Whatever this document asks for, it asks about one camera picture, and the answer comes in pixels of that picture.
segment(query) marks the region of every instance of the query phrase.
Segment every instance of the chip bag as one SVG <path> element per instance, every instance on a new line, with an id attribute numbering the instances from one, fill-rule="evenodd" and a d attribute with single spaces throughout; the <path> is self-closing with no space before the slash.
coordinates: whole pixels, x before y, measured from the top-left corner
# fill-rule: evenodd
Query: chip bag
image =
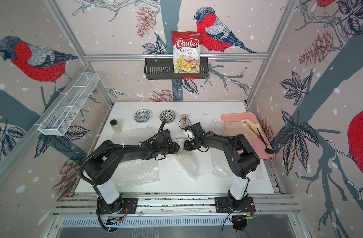
<path id="1" fill-rule="evenodd" d="M 172 31 L 174 45 L 174 72 L 199 73 L 202 32 Z"/>

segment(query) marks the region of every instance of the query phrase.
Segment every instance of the white wire basket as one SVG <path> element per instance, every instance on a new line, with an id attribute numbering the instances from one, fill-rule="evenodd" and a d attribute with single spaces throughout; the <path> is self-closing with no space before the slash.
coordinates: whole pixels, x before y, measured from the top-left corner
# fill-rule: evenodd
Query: white wire basket
<path id="1" fill-rule="evenodd" d="M 39 127 L 44 135 L 63 136 L 100 78 L 96 73 L 82 73 L 60 103 Z"/>

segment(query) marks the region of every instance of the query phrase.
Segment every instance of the bird head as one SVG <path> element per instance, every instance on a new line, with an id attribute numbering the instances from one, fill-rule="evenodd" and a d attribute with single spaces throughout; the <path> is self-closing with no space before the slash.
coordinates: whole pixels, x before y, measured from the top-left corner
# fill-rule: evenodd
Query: bird head
<path id="1" fill-rule="evenodd" d="M 15 46 L 22 42 L 22 40 L 16 36 L 6 36 L 0 40 L 0 55 L 4 60 L 11 59 L 17 60 L 15 54 Z"/>
<path id="2" fill-rule="evenodd" d="M 215 10 L 213 10 L 212 7 L 202 7 L 197 10 L 193 19 L 201 23 L 204 20 L 204 17 L 210 14 L 216 14 Z"/>

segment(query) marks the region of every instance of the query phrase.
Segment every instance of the pink tray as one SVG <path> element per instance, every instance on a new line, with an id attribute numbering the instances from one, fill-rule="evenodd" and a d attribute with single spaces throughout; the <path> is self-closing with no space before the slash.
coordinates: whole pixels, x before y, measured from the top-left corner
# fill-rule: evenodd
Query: pink tray
<path id="1" fill-rule="evenodd" d="M 248 118 L 251 122 L 253 123 L 259 123 L 259 121 L 257 120 L 257 117 L 251 113 L 251 112 L 244 112 L 244 113 L 233 113 L 233 114 L 224 114 L 221 116 L 221 120 L 222 121 L 241 121 Z M 265 141 L 268 141 L 268 139 L 265 136 L 264 131 L 261 132 L 263 138 L 265 139 Z M 274 158 L 275 154 L 271 155 L 265 152 L 265 144 L 262 142 L 262 140 L 260 140 L 259 138 L 254 138 L 251 140 L 248 140 L 249 144 L 253 147 L 253 149 L 255 150 L 255 152 L 258 154 L 258 156 L 260 157 L 260 159 L 271 159 Z"/>

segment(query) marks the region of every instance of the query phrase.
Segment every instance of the red bird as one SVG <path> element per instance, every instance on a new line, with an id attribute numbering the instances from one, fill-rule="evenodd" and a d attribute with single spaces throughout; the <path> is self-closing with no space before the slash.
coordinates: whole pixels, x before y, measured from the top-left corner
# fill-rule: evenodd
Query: red bird
<path id="1" fill-rule="evenodd" d="M 322 7 L 324 9 L 323 15 L 328 14 L 328 12 L 326 12 L 326 7 L 331 3 L 335 2 L 335 0 L 313 0 L 313 1 L 316 3 L 316 7 L 313 10 L 312 15 L 314 14 L 317 7 Z"/>
<path id="2" fill-rule="evenodd" d="M 335 149 L 335 156 L 331 159 L 335 159 L 336 153 L 340 153 L 351 158 L 360 171 L 363 173 L 363 111 L 360 112 L 356 117 L 352 119 L 350 122 L 350 127 L 348 128 L 348 145 L 350 147 L 349 153 L 340 152 L 335 148 L 334 142 L 328 140 L 332 144 Z M 361 192 L 363 187 L 356 188 L 355 185 L 351 181 L 347 181 L 347 183 L 351 184 L 359 194 L 358 197 L 355 197 L 357 200 L 361 200 Z"/>
<path id="3" fill-rule="evenodd" d="M 207 47 L 208 52 L 211 50 L 224 52 L 226 49 L 240 48 L 255 53 L 246 48 L 232 30 L 220 21 L 212 7 L 199 8 L 193 19 L 197 20 L 197 31 L 203 32 L 202 44 Z"/>
<path id="4" fill-rule="evenodd" d="M 77 56 L 60 53 L 48 47 L 41 47 L 22 41 L 16 36 L 7 36 L 0 41 L 0 55 L 4 60 L 10 59 L 31 79 L 41 82 L 53 82 L 65 73 L 65 68 Z"/>

